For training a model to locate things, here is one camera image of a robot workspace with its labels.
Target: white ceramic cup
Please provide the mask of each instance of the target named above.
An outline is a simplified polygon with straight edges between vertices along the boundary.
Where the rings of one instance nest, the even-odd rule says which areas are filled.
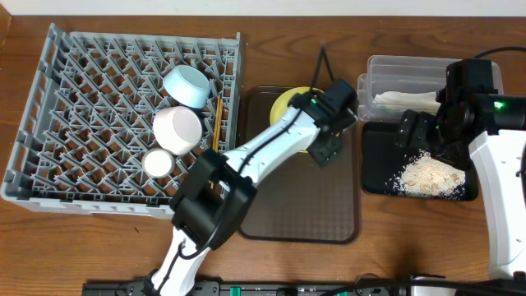
[[[154,148],[142,156],[142,168],[152,178],[163,178],[172,173],[175,161],[168,151]]]
[[[201,120],[183,106],[160,110],[154,117],[153,129],[159,145],[175,155],[186,154],[203,136]]]

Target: plastic tray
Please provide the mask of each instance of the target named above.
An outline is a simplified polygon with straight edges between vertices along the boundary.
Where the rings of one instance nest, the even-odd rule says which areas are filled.
[[[243,99],[240,142],[251,140],[270,125],[272,104],[287,87],[259,86]],[[320,168],[308,153],[297,153],[257,188],[239,229],[249,239],[351,243],[361,230],[358,182],[358,128],[344,133],[344,148]]]
[[[16,135],[2,197],[31,210],[171,218],[168,201],[209,148],[218,97],[219,151],[234,148],[241,95],[241,36],[202,39],[73,32],[54,24]],[[156,146],[152,119],[177,105],[162,76],[186,63],[210,78],[201,144],[165,178],[149,178],[143,154]]]
[[[399,196],[394,190],[394,175],[399,175],[411,157],[418,155],[418,150],[395,146],[397,123],[369,122],[362,129],[362,180],[363,189],[370,193]],[[473,201],[478,196],[478,179],[475,166],[466,172],[466,183],[459,188],[458,194],[449,197],[433,197],[451,201]]]

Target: green connector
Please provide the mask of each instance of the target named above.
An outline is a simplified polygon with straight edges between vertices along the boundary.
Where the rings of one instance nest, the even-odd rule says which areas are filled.
[[[230,288],[230,296],[241,296],[241,288],[239,287]]]

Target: white cloth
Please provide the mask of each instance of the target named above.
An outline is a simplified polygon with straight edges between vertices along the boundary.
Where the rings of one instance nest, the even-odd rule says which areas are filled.
[[[418,107],[438,108],[440,104],[435,101],[436,92],[423,94],[406,94],[398,91],[387,91],[376,95],[374,102],[377,104],[403,104]]]

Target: black tray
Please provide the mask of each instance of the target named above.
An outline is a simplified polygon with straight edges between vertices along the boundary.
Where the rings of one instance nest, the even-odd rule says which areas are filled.
[[[397,123],[376,122],[363,126],[362,180],[363,189],[367,192],[398,196],[399,191],[393,189],[393,175],[398,174],[409,163],[409,158],[418,155],[418,150],[399,148],[393,144],[397,126]],[[452,195],[447,200],[473,201],[477,198],[477,172],[473,164],[471,170],[466,172],[463,187],[464,193]]]

